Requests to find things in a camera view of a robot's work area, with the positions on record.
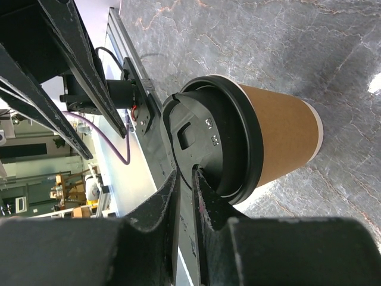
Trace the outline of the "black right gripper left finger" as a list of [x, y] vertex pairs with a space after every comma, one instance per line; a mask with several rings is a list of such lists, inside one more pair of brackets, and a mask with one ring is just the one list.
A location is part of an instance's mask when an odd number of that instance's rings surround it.
[[174, 285], [180, 176], [123, 217], [1, 220], [2, 285]]

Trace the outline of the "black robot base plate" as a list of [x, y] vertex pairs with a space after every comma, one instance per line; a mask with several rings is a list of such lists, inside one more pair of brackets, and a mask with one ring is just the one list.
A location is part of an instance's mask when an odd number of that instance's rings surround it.
[[180, 172], [167, 162], [159, 130], [161, 112], [147, 93], [130, 58], [120, 80], [106, 80], [115, 107], [128, 108], [133, 120], [144, 120], [138, 137], [147, 136], [150, 170], [158, 191], [129, 214], [111, 219], [73, 219], [67, 233], [80, 250], [70, 285], [174, 285], [176, 283]]

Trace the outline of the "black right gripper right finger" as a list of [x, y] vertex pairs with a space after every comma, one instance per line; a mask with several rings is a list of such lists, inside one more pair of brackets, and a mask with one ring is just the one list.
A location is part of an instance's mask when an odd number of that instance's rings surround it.
[[250, 218], [192, 172], [201, 285], [379, 285], [380, 253], [346, 217]]

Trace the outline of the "brown paper coffee cup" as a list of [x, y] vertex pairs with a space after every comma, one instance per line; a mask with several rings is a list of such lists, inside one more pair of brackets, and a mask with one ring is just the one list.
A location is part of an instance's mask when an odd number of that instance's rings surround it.
[[260, 124], [264, 159], [258, 186], [293, 172], [319, 152], [324, 130], [317, 110], [291, 95], [241, 85]]

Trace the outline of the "black plastic cup lid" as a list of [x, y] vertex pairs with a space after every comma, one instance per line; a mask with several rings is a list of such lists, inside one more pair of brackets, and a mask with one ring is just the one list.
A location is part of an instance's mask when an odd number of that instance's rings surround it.
[[164, 102], [161, 136], [169, 163], [187, 191], [192, 170], [230, 204], [246, 200], [258, 186], [264, 163], [259, 119], [247, 94], [217, 74], [196, 77]]

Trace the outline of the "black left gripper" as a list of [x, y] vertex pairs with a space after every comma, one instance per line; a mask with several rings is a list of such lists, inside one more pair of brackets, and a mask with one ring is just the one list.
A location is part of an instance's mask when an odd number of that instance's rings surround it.
[[84, 159], [92, 159], [86, 144], [39, 84], [70, 69], [110, 126], [126, 137], [127, 129], [74, 1], [1, 0], [1, 44], [1, 99], [10, 108], [59, 134]]

